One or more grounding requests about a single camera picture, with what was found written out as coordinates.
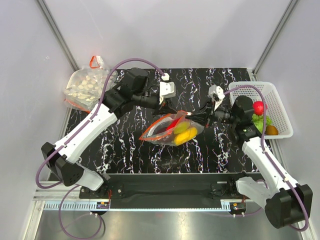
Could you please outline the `red chili pepper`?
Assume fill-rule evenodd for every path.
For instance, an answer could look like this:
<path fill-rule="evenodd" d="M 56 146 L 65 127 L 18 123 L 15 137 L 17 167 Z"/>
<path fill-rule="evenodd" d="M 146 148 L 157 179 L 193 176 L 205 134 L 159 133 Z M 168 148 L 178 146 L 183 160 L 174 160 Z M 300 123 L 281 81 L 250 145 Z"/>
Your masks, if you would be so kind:
<path fill-rule="evenodd" d="M 167 127 L 165 130 L 166 130 L 166 131 L 172 131 L 179 122 L 180 122 L 180 119 L 179 119 L 179 118 L 174 119 L 174 120 L 168 125 L 168 127 Z"/>

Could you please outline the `yellow starfruit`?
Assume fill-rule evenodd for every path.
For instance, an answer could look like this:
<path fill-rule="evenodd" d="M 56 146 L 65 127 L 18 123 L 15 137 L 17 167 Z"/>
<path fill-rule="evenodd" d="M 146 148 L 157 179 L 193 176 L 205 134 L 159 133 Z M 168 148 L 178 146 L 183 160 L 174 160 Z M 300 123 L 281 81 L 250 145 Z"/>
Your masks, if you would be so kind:
<path fill-rule="evenodd" d="M 181 134 L 181 133 L 185 132 L 189 127 L 190 127 L 190 123 L 189 123 L 188 121 L 179 122 L 179 123 L 174 127 L 173 133 L 174 133 L 175 135 Z"/>

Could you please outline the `yellow orange mango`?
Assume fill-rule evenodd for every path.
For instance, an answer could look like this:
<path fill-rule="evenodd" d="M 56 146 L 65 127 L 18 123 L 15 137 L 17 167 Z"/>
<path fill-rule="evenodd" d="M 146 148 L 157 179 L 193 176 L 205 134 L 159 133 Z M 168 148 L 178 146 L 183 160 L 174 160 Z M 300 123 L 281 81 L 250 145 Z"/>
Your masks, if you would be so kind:
<path fill-rule="evenodd" d="M 174 144 L 176 146 L 182 145 L 191 139 L 193 139 L 198 134 L 198 130 L 195 127 L 188 128 L 182 133 L 179 133 L 174 138 Z"/>

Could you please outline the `clear orange-zip bag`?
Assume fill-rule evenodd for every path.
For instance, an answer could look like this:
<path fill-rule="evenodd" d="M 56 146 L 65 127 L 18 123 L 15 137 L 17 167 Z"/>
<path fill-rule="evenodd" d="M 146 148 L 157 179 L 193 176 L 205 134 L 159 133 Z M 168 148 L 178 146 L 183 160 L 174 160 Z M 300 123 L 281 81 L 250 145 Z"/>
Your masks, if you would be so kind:
<path fill-rule="evenodd" d="M 186 111 L 169 113 L 153 122 L 139 137 L 139 140 L 155 145 L 180 146 L 201 134 L 204 126 L 187 119 Z"/>

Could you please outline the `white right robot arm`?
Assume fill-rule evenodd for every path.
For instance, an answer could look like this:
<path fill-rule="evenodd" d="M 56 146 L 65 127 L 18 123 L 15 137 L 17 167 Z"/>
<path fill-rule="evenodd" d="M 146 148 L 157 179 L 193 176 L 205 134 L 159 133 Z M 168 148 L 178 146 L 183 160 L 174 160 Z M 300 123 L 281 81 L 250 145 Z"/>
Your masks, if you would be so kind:
<path fill-rule="evenodd" d="M 230 134 L 242 151 L 251 159 L 262 175 L 266 186 L 259 184 L 246 173 L 229 178 L 223 188 L 232 198 L 241 195 L 264 209 L 267 219 L 277 229 L 300 221 L 309 225 L 313 192 L 307 185 L 300 185 L 285 171 L 270 152 L 252 116 L 253 101 L 247 96 L 236 98 L 230 110 L 216 110 L 212 99 L 196 110 L 190 118 L 202 126 L 211 127 L 214 122 L 230 126 Z"/>

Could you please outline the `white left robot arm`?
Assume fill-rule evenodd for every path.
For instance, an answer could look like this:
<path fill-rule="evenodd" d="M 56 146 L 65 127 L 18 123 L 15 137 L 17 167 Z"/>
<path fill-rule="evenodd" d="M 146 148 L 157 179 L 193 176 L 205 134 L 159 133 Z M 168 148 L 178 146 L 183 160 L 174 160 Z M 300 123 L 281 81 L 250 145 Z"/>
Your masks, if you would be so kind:
<path fill-rule="evenodd" d="M 105 178 L 77 162 L 83 151 L 135 106 L 152 109 L 155 114 L 176 112 L 167 101 L 176 95 L 176 86 L 169 81 L 169 74 L 162 73 L 158 92 L 146 96 L 148 78 L 146 70 L 132 68 L 116 85 L 104 90 L 102 101 L 69 134 L 54 144 L 46 142 L 42 145 L 42 165 L 66 187 L 80 185 L 90 189 L 95 197 L 103 198 L 108 193 Z"/>

